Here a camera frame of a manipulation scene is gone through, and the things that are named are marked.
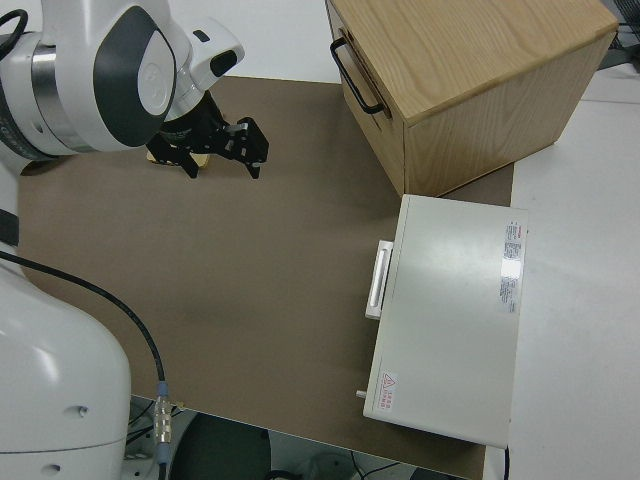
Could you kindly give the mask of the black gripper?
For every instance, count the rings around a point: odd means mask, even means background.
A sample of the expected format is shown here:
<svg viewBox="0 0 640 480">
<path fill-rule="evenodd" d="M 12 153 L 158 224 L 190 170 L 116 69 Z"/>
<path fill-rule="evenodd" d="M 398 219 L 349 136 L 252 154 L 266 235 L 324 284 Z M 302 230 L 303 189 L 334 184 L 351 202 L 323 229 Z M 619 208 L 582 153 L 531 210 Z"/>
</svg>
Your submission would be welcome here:
<svg viewBox="0 0 640 480">
<path fill-rule="evenodd" d="M 180 167 L 192 179 L 200 167 L 189 151 L 231 157 L 245 166 L 252 179 L 258 179 L 267 161 L 269 142 L 253 118 L 231 124 L 213 97 L 204 95 L 188 113 L 164 122 L 160 135 L 151 138 L 146 147 L 152 163 Z"/>
</svg>

